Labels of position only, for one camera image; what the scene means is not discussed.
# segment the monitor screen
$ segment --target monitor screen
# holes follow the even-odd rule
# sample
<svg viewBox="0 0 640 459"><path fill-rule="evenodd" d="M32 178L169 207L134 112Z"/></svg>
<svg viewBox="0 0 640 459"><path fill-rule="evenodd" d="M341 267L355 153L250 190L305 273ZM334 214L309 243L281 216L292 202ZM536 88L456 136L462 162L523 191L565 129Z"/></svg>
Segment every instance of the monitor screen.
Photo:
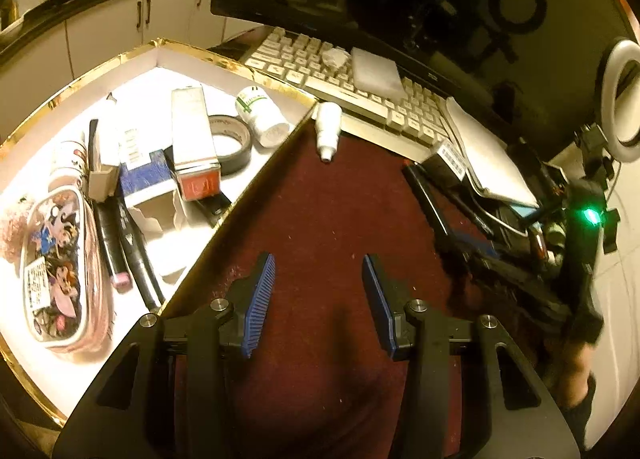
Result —
<svg viewBox="0 0 640 459"><path fill-rule="evenodd" d="M394 59L543 158L595 119L598 65L635 38L620 0L212 0L212 13Z"/></svg>

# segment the black sleeve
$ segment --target black sleeve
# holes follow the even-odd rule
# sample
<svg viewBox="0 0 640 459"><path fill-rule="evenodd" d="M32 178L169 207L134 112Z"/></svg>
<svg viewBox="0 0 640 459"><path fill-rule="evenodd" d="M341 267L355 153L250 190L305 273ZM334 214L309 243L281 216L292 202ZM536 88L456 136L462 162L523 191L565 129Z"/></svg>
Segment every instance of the black sleeve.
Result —
<svg viewBox="0 0 640 459"><path fill-rule="evenodd" d="M578 444L580 453L584 452L584 434L586 431L587 422L591 416L591 404L593 403L593 394L596 391L596 378L593 374L589 375L587 379L587 385L589 390L587 396L572 409L561 410L564 419L571 429L571 433L574 435L575 442Z"/></svg>

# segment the clear plastic pouch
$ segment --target clear plastic pouch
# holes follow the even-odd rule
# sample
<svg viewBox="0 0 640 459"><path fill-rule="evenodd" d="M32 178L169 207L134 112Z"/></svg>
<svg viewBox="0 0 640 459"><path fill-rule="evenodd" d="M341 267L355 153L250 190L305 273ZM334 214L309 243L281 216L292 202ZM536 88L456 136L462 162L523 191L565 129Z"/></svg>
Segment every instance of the clear plastic pouch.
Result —
<svg viewBox="0 0 640 459"><path fill-rule="evenodd" d="M55 189L27 219L20 259L31 335L53 351L98 349L108 328L94 217L80 191Z"/></svg>

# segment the green led light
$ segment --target green led light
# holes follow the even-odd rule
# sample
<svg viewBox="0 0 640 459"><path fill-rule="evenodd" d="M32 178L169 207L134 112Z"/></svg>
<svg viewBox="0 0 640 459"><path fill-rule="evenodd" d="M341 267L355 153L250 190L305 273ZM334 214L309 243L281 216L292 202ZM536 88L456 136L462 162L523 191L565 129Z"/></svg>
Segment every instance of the green led light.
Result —
<svg viewBox="0 0 640 459"><path fill-rule="evenodd" d="M593 208L587 208L587 210L583 210L582 214L584 215L585 219L587 219L594 226L600 224L601 222L600 214Z"/></svg>

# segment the gold trim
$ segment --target gold trim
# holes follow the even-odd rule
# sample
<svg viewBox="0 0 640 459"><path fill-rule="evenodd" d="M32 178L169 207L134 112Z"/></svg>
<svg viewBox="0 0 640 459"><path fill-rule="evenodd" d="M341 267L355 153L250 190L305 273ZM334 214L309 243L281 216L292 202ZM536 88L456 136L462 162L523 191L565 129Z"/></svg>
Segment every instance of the gold trim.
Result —
<svg viewBox="0 0 640 459"><path fill-rule="evenodd" d="M29 130L33 128L34 125L36 125L43 118L49 116L50 113L52 113L58 105L60 105L64 100L66 100L76 91L85 87L94 80L97 80L101 76L124 64L125 62L128 62L129 60L132 60L142 54L145 54L152 49L160 47L164 49L170 49L175 52L188 54L194 58L200 59L210 64L214 64L249 80L253 80L255 81L255 83L263 87L267 87L269 89L285 94L287 97L296 100L300 104L303 104L308 109L308 113L298 123L289 137L284 141L283 144L281 144L281 146L279 146L274 151L274 153L264 164L258 175L256 175L256 177L251 180L250 184L242 192L238 200L236 200L221 217L203 253L196 259L190 269L188 269L185 277L180 283L180 286L178 286L178 288L176 289L176 292L171 301L166 301L162 306L160 310L162 314L175 316L175 313L187 308L187 299L191 297L191 293L193 293L193 289L196 284L195 277L197 275L197 271L202 267L203 263L206 262L207 256L210 254L210 251L220 242L221 235L225 232L225 230L222 230L221 228L224 226L226 229L226 227L229 226L230 223L225 222L226 219L228 219L230 216L236 216L236 212L239 210L238 205L244 204L246 202L244 201L244 198L255 192L255 190L259 187L259 184L264 181L267 173L269 173L273 168L275 162L277 160L281 160L282 155L286 154L292 144L295 143L295 140L299 137L301 130L304 128L306 123L309 121L309 118L311 117L313 107L317 102L316 97L309 93L301 91L300 89L297 89L296 87L293 87L287 83L276 80L275 78L272 78L264 73L260 73L259 71L255 71L251 68L245 67L234 60L228 59L218 54L206 51L204 49L194 48L193 46L188 46L186 44L181 44L180 42L158 38L157 40L153 40L148 44L138 46L137 48L122 53L104 62L103 64L98 65L92 70L87 71L87 73L80 76L76 80L72 81L72 83L60 89L60 91L54 94L49 100L43 103L43 105L41 105L38 109L31 113L0 145L0 162L2 162L6 155L16 146L16 144L21 139L23 139L23 137L27 134L27 132L29 132ZM18 360L15 358L14 353L9 348L1 333L0 354L22 385L23 389L35 400L35 402L40 406L45 414L47 414L47 416L49 416L51 420L60 427L64 426L64 424L66 423L66 416L64 416L50 401L50 399L38 388L38 386L30 378L28 373L22 368L20 363L18 363Z"/></svg>

